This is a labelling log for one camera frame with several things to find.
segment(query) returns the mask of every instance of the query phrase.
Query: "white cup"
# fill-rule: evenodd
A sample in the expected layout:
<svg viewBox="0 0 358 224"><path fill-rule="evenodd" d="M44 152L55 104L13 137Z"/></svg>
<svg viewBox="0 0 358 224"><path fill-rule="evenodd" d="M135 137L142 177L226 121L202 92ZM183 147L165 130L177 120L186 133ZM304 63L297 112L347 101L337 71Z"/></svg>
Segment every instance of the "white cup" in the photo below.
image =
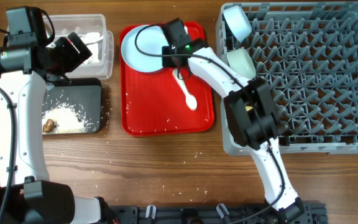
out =
<svg viewBox="0 0 358 224"><path fill-rule="evenodd" d="M251 24L240 6L223 10L223 16L229 29L239 42L242 42L251 33Z"/></svg>
<svg viewBox="0 0 358 224"><path fill-rule="evenodd" d="M246 49L240 48L227 53L229 66L239 75L248 79L256 76L256 69Z"/></svg>

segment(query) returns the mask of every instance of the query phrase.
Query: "red tray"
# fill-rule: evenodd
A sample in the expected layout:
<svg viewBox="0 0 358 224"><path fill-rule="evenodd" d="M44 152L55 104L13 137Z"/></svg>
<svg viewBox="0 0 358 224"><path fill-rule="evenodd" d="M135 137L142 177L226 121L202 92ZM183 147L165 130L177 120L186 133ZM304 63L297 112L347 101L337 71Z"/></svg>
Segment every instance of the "red tray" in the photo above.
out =
<svg viewBox="0 0 358 224"><path fill-rule="evenodd" d="M204 29L186 22L192 39L205 39ZM119 36L120 49L125 35L137 26L126 27ZM191 111L185 96L172 76L171 68L153 74L137 72L120 54L121 118L124 130L133 136L205 131L215 120L211 87L192 75L185 79L188 91L197 99Z"/></svg>

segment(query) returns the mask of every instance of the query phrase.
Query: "gray dish rack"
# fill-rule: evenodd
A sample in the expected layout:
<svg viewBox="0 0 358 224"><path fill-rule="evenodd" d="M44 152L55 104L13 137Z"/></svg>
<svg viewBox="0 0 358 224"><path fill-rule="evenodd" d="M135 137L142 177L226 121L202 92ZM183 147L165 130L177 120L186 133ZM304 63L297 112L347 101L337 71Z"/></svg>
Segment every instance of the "gray dish rack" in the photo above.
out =
<svg viewBox="0 0 358 224"><path fill-rule="evenodd" d="M227 3L216 24L216 52L237 40L222 12L243 8L252 32L242 47L272 87L280 116L280 150L358 154L358 2ZM223 143L234 143L221 104Z"/></svg>

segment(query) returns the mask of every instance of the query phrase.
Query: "spoon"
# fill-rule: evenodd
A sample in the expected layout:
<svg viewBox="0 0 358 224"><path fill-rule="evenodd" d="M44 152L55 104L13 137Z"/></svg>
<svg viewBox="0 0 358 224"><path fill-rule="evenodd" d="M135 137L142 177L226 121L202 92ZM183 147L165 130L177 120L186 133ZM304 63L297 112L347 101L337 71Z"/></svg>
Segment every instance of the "spoon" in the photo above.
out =
<svg viewBox="0 0 358 224"><path fill-rule="evenodd" d="M190 110L196 110L197 109L197 100L196 98L189 93L189 91L187 90L187 87L185 85L185 81L182 79L179 79L177 76L178 70L174 69L172 71L172 75L175 78L175 80L177 81L179 87L181 88L181 90L183 91L183 94L185 94L186 97L186 104L187 107L189 107Z"/></svg>

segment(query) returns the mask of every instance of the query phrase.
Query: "wooden tabletop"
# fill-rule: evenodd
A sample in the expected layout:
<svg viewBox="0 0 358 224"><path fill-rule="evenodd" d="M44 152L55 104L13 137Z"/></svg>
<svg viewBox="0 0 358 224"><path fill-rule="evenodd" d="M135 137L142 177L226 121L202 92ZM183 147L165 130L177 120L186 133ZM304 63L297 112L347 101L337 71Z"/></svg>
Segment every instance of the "wooden tabletop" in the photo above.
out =
<svg viewBox="0 0 358 224"><path fill-rule="evenodd" d="M219 97L216 120L203 133L133 138L121 127L118 37L133 24L180 17L199 22L215 46L221 0L76 0L0 3L0 28L7 7L30 5L54 14L103 14L114 34L115 56L109 87L109 124L98 134L44 137L50 180L69 185L75 195L104 197L110 205L230 205L263 203L264 188L250 157L231 157L222 146ZM0 34L0 46L3 35ZM330 223L358 224L358 155L285 154L290 180L303 200L326 203Z"/></svg>

